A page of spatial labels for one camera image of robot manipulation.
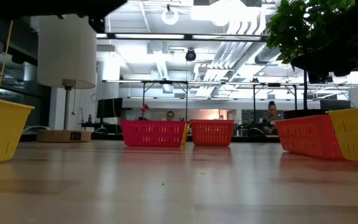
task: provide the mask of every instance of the computer monitor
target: computer monitor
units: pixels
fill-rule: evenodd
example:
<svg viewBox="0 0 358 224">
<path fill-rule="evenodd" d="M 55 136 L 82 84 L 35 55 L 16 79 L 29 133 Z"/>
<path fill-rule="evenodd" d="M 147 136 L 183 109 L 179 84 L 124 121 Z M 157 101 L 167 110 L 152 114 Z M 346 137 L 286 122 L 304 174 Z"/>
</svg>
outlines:
<svg viewBox="0 0 358 224">
<path fill-rule="evenodd" d="M 121 117 L 122 98 L 106 99 L 98 101 L 98 112 L 96 117 L 103 118 L 118 118 Z"/>
<path fill-rule="evenodd" d="M 320 108 L 323 110 L 349 109 L 351 102 L 348 100 L 320 100 Z"/>
</svg>

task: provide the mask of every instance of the green leaves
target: green leaves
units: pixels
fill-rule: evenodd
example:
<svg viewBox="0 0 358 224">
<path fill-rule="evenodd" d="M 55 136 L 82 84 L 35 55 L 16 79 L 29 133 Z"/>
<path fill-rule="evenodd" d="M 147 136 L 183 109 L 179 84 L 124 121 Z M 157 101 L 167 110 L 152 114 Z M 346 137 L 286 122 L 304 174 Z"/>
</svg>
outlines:
<svg viewBox="0 0 358 224">
<path fill-rule="evenodd" d="M 282 0 L 277 14 L 267 23 L 267 46 L 280 49 L 277 60 L 283 63 L 318 50 L 336 38 L 335 32 L 326 32 L 327 24 L 353 5 L 354 0 Z"/>
</svg>

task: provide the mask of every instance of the round wooden lamp base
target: round wooden lamp base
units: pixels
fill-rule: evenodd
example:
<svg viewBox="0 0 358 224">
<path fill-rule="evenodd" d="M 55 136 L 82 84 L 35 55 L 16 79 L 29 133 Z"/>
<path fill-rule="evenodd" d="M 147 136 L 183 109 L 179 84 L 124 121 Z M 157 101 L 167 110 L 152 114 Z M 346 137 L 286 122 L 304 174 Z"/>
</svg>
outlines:
<svg viewBox="0 0 358 224">
<path fill-rule="evenodd" d="M 89 142 L 90 131 L 38 130 L 37 142 Z"/>
</svg>

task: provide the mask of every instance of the white lampshade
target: white lampshade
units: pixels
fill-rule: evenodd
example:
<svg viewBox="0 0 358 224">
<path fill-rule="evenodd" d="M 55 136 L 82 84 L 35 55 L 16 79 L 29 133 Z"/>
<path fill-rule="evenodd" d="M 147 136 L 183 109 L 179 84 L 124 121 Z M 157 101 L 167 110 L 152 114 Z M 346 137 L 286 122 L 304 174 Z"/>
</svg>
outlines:
<svg viewBox="0 0 358 224">
<path fill-rule="evenodd" d="M 63 80 L 75 80 L 75 88 L 95 87 L 96 34 L 87 17 L 41 16 L 37 81 L 63 88 Z"/>
</svg>

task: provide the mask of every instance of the man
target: man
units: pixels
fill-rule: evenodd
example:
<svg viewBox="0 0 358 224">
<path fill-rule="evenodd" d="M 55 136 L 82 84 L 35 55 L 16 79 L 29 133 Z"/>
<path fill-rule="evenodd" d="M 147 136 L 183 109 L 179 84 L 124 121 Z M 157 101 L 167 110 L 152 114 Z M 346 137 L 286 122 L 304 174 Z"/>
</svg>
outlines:
<svg viewBox="0 0 358 224">
<path fill-rule="evenodd" d="M 274 121 L 276 117 L 277 107 L 274 101 L 270 101 L 267 107 L 267 116 L 263 120 L 265 134 L 278 134 Z"/>
<path fill-rule="evenodd" d="M 173 121 L 173 119 L 175 118 L 175 114 L 174 114 L 174 112 L 173 111 L 168 111 L 167 112 L 167 116 L 166 116 L 166 120 L 167 121 Z"/>
</svg>

